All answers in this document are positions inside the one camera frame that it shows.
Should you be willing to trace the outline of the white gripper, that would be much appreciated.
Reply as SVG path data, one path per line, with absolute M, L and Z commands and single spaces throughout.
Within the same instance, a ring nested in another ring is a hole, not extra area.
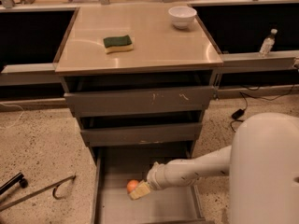
M 129 192 L 132 200 L 137 200 L 150 194 L 150 188 L 153 190 L 162 190 L 171 188 L 173 183 L 173 168 L 169 164 L 155 162 L 147 174 L 147 182 L 141 181 Z

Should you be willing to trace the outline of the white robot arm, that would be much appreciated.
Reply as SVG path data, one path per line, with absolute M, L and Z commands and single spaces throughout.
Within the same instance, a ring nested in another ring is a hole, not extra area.
M 229 177 L 230 224 L 299 224 L 299 118 L 254 115 L 238 127 L 230 146 L 195 159 L 156 162 L 146 180 L 130 182 L 127 190 L 136 200 L 221 175 Z

